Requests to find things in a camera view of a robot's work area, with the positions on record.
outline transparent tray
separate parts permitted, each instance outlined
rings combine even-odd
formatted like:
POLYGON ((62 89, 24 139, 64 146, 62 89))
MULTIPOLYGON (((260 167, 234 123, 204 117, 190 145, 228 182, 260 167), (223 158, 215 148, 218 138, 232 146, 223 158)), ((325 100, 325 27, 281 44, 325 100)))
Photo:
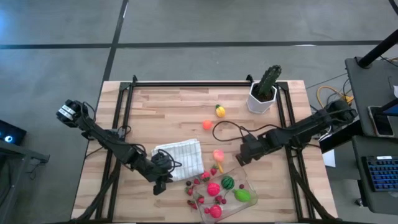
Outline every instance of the transparent tray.
POLYGON ((258 200, 258 196, 256 192, 253 190, 253 188, 249 185, 249 182, 247 180, 247 175, 242 167, 237 167, 229 171, 228 173, 225 173, 214 179, 209 180, 207 183, 203 185, 195 187, 195 189, 193 190, 193 197, 197 203, 200 216, 206 224, 213 224, 245 208, 255 205, 258 200), (234 179, 234 187, 231 190, 226 190, 221 186, 221 181, 223 177, 227 175, 234 179), (205 213, 205 208, 210 208, 215 204, 215 197, 217 196, 215 195, 214 197, 212 197, 208 194, 207 186, 210 183, 216 183, 220 186, 220 192, 218 195, 221 195, 222 198, 224 198, 225 196, 225 199, 227 201, 227 203, 224 205, 222 203, 219 204, 222 210, 222 214, 218 218, 213 218, 209 213, 208 214, 205 213), (235 195, 233 193, 233 189, 239 190, 239 185, 241 184, 244 185, 244 189, 249 191, 251 195, 251 200, 248 202, 240 202, 236 200, 235 195), (201 195, 205 198, 204 203, 197 202, 198 197, 200 197, 201 195))

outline blue keyboard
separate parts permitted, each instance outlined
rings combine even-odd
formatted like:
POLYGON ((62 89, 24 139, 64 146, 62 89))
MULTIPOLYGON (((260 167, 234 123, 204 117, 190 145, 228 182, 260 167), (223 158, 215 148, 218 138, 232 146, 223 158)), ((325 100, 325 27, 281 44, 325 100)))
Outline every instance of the blue keyboard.
POLYGON ((398 191, 398 156, 363 157, 374 192, 398 191))

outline dish towel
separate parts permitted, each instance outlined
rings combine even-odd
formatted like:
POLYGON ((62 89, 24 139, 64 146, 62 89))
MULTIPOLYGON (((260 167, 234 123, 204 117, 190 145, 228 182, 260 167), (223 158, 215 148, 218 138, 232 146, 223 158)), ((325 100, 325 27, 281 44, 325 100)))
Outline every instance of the dish towel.
POLYGON ((205 168, 201 159, 200 143, 197 139, 189 139, 182 142, 156 146, 152 155, 157 154, 159 149, 170 153, 175 161, 181 162, 181 167, 176 167, 171 174, 174 182, 185 180, 204 173, 205 168))

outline wooden table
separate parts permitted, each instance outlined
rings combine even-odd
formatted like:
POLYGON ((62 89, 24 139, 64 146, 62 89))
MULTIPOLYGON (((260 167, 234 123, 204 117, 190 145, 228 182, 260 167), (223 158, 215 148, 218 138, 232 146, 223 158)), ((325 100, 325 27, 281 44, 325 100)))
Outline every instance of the wooden table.
MULTIPOLYGON (((118 97, 120 82, 104 82, 99 99, 96 119, 98 125, 110 129, 118 97)), ((297 121, 311 115, 307 92, 303 81, 288 81, 294 114, 297 121)), ((252 114, 246 107, 248 87, 144 87, 134 88, 129 125, 132 131, 126 142, 145 145, 148 155, 156 145, 179 142, 197 138, 201 143, 205 169, 215 163, 211 153, 215 149, 225 152, 223 163, 227 172, 239 166, 234 155, 239 152, 241 141, 219 142, 211 131, 205 131, 201 122, 210 119, 214 123, 230 120, 248 129, 265 124, 280 126, 277 104, 262 115, 252 114), (225 118, 215 116, 215 105, 226 109, 225 118)), ((285 117, 288 118, 284 100, 285 117)), ((239 136, 239 130, 233 126, 223 126, 216 131, 220 139, 239 136)), ((97 142, 91 142, 87 153, 99 148, 97 142)), ((91 155, 84 163, 80 184, 76 195, 72 217, 78 217, 98 193, 103 175, 106 151, 91 155)), ((323 164, 321 151, 316 147, 307 147, 303 151, 310 188, 320 203, 330 214, 337 217, 335 203, 323 164)), ((223 220, 223 222, 292 222, 296 221, 294 200, 284 150, 262 157, 259 161, 244 166, 248 179, 259 196, 258 203, 223 220)), ((187 206, 188 195, 184 193, 185 181, 167 184, 167 191, 154 196, 152 187, 138 172, 121 169, 114 222, 200 222, 197 211, 187 206)), ((105 200, 104 216, 108 211, 109 198, 105 200)), ((307 209, 303 193, 302 208, 305 217, 307 209)))

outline concrete floor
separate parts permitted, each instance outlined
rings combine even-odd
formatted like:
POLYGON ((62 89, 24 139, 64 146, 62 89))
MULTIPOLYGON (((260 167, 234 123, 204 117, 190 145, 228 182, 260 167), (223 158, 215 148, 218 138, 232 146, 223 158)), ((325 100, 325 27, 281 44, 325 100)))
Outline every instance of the concrete floor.
MULTIPOLYGON (((0 1, 1 44, 111 43, 122 0, 0 1)), ((129 42, 381 40, 397 29, 387 0, 130 0, 120 36, 129 42)), ((374 46, 118 49, 110 80, 242 80, 273 64, 306 86, 345 73, 344 59, 374 46)), ((27 130, 24 145, 51 154, 26 178, 11 223, 68 220, 87 141, 55 118, 67 99, 96 106, 109 49, 0 50, 0 119, 27 130)), ((398 55, 398 47, 385 57, 398 55)), ((327 82, 337 89, 346 75, 327 82)), ((308 97, 320 108, 315 93, 308 97)), ((325 101, 330 93, 322 93, 325 101)), ((339 217, 397 223, 353 204, 353 180, 330 179, 339 217)))

